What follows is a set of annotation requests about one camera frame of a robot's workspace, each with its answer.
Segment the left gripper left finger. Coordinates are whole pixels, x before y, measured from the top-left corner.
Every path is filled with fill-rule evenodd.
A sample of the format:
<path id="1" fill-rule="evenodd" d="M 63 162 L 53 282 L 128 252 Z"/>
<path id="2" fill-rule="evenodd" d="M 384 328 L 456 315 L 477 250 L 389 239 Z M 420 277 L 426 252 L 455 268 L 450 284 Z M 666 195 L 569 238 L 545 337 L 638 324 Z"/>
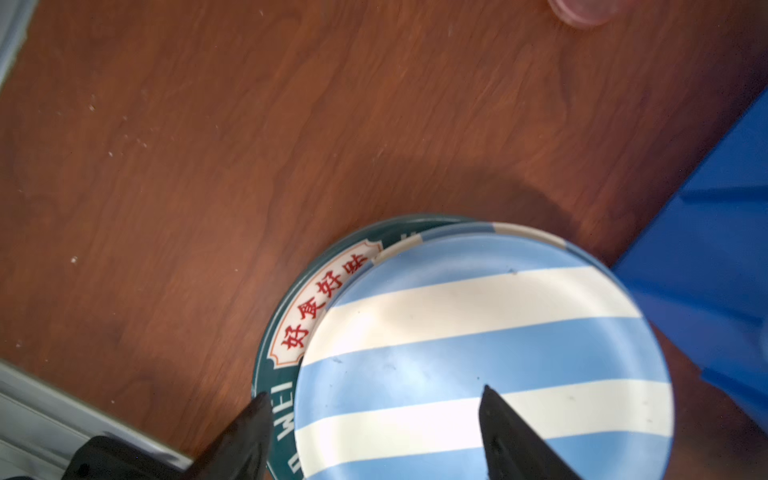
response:
<path id="1" fill-rule="evenodd" d="M 273 413 L 270 396 L 259 393 L 184 471 L 181 479 L 263 479 L 267 471 Z"/>

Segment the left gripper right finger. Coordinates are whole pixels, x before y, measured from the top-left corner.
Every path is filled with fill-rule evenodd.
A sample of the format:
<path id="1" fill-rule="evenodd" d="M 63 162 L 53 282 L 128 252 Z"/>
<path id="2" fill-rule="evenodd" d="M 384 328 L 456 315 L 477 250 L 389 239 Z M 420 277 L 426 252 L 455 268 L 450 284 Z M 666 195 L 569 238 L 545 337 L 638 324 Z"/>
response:
<path id="1" fill-rule="evenodd" d="M 489 479 L 581 479 L 488 385 L 484 386 L 478 417 Z"/>

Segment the green rimmed white plate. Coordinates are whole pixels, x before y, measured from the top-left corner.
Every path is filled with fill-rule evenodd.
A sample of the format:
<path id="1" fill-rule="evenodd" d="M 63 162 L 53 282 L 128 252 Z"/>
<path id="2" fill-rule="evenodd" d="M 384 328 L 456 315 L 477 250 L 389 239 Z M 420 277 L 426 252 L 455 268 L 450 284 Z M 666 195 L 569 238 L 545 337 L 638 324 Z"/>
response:
<path id="1" fill-rule="evenodd" d="M 331 245 L 297 277 L 267 323 L 251 386 L 266 392 L 277 409 L 267 471 L 270 479 L 302 479 L 294 438 L 295 390 L 301 361 L 330 300 L 386 248 L 423 231 L 466 222 L 461 216 L 415 214 L 368 225 Z"/>

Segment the blue white striped plate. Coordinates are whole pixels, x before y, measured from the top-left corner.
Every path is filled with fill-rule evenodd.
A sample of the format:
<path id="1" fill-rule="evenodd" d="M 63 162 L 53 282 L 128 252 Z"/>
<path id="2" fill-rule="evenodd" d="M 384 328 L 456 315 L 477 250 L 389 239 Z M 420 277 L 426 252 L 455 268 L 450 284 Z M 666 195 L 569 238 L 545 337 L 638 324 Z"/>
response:
<path id="1" fill-rule="evenodd" d="M 658 342 L 599 262 L 461 225 L 357 273 L 294 394 L 309 479 L 484 479 L 479 407 L 503 399 L 584 479 L 660 479 L 674 405 Z"/>

